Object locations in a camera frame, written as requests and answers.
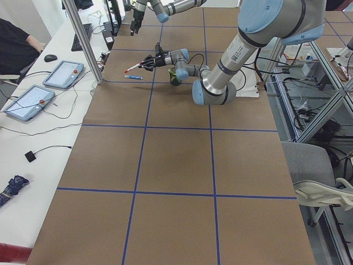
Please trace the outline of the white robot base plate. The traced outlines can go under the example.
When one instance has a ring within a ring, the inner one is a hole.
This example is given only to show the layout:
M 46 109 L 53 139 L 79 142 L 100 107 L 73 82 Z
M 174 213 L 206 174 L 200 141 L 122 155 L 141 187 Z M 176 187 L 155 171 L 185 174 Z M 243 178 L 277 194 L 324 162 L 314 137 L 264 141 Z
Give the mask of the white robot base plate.
M 237 89 L 236 97 L 258 98 L 257 75 L 253 70 L 241 69 L 233 78 L 232 82 Z

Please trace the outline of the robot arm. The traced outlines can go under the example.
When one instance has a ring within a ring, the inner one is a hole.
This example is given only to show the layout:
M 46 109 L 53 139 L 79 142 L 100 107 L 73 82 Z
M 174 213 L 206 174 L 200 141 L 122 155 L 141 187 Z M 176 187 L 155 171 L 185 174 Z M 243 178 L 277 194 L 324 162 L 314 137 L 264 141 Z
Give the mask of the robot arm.
M 266 46 L 272 38 L 281 39 L 283 45 L 318 39 L 323 33 L 325 7 L 325 1 L 243 1 L 238 14 L 238 34 L 213 69 L 188 64 L 186 49 L 166 52 L 159 46 L 155 56 L 146 57 L 138 66 L 151 71 L 174 65 L 180 80 L 197 78 L 192 86 L 196 104 L 228 104 L 237 93 L 230 80 L 255 50 Z
M 150 2 L 152 10 L 154 11 L 158 21 L 160 23 L 165 23 L 169 20 L 170 16 L 187 11 L 194 7 L 200 7 L 206 3 L 206 0 L 180 0 L 167 5 L 163 5 L 160 0 L 136 1 L 135 6 L 133 7 L 133 20 L 130 25 L 131 36 L 138 34 L 145 16 L 148 2 Z

